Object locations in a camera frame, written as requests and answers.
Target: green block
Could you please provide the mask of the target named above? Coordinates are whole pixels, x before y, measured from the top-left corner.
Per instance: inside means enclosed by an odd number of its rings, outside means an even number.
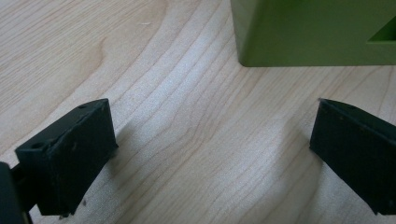
[[[231,0],[239,62],[396,64],[395,0]]]

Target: black plastic part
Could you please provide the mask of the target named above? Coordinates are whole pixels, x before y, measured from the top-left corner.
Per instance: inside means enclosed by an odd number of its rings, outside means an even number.
[[[29,214],[25,212],[21,205],[11,170],[3,162],[0,162],[0,178],[0,223],[31,223]]]
[[[353,105],[320,100],[310,148],[377,214],[396,215],[396,127]]]
[[[73,109],[15,151],[21,171],[34,180],[41,214],[68,216],[117,147],[103,99]]]

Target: light wooden surface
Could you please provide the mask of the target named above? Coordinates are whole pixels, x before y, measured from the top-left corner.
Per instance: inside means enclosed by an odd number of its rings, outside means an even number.
[[[0,2],[1,161],[108,98],[120,150],[36,223],[395,223],[309,150],[319,97],[396,123],[392,66],[245,68],[229,0]]]

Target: wooden table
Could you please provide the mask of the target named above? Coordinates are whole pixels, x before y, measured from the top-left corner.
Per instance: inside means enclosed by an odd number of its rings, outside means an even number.
[[[108,98],[120,145],[74,216],[35,223],[395,223],[309,150],[318,98],[396,123],[394,66],[246,68],[229,0],[0,3],[1,161]]]

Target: wood grain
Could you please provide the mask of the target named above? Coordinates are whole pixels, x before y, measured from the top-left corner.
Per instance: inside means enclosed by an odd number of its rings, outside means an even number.
[[[120,150],[74,216],[35,223],[395,223],[309,150],[318,98],[396,123],[393,66],[245,68],[228,0],[2,1],[1,161],[111,102]]]

